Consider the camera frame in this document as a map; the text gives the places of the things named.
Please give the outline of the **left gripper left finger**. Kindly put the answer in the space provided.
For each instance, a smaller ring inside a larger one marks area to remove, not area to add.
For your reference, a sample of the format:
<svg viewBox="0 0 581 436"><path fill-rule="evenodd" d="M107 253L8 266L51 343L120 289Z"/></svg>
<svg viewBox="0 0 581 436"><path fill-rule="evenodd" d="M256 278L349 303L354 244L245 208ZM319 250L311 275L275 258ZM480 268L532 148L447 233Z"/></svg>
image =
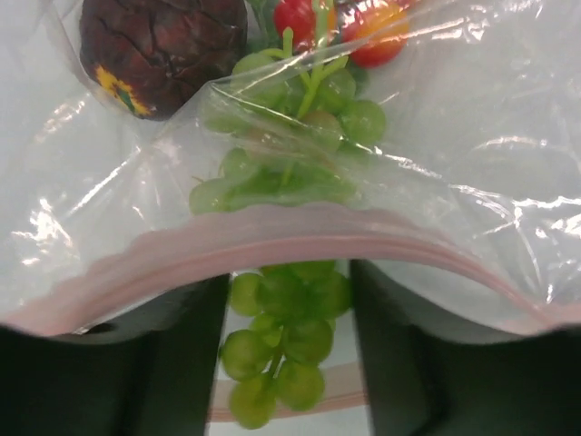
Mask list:
<svg viewBox="0 0 581 436"><path fill-rule="evenodd" d="M179 287L84 334L1 331L4 435L202 435L228 279Z"/></svg>

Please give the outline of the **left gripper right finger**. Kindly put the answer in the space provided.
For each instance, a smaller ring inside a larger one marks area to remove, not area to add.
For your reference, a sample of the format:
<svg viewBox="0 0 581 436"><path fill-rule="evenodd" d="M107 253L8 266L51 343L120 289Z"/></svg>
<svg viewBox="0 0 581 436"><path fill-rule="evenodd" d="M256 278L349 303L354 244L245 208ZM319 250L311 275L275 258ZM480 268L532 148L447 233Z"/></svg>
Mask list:
<svg viewBox="0 0 581 436"><path fill-rule="evenodd" d="M349 264L374 435L577 435L580 329L484 327Z"/></svg>

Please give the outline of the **clear zip top bag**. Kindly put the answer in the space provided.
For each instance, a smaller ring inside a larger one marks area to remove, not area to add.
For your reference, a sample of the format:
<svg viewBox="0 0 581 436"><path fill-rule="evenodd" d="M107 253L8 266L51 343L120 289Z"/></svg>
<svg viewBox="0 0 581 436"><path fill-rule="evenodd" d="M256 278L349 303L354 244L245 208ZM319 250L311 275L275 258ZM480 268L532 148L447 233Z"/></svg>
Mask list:
<svg viewBox="0 0 581 436"><path fill-rule="evenodd" d="M263 249L240 218L190 215L231 148L211 84L141 121L77 60L77 1L1 5L1 323L78 332ZM533 336L580 321L580 4L424 1L370 75L389 127L309 259L369 259L443 310Z"/></svg>

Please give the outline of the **green fake grapes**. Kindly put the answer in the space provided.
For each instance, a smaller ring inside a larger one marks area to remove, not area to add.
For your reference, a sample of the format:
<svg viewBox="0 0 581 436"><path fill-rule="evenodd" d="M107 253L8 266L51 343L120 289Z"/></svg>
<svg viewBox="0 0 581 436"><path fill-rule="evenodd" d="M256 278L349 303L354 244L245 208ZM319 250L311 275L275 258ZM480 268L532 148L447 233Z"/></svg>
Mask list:
<svg viewBox="0 0 581 436"><path fill-rule="evenodd" d="M274 32L209 90L204 126L231 144L218 175L190 194L193 214L230 213L263 244L258 263L231 276L229 309L248 324L219 349L233 385L227 404L246 430L278 406L310 411L326 389L323 362L335 323L352 306L334 259L299 247L330 235L330 216L359 198L352 179L387 130L382 108L362 97L366 75L354 54L333 55L355 15L337 1L255 1Z"/></svg>

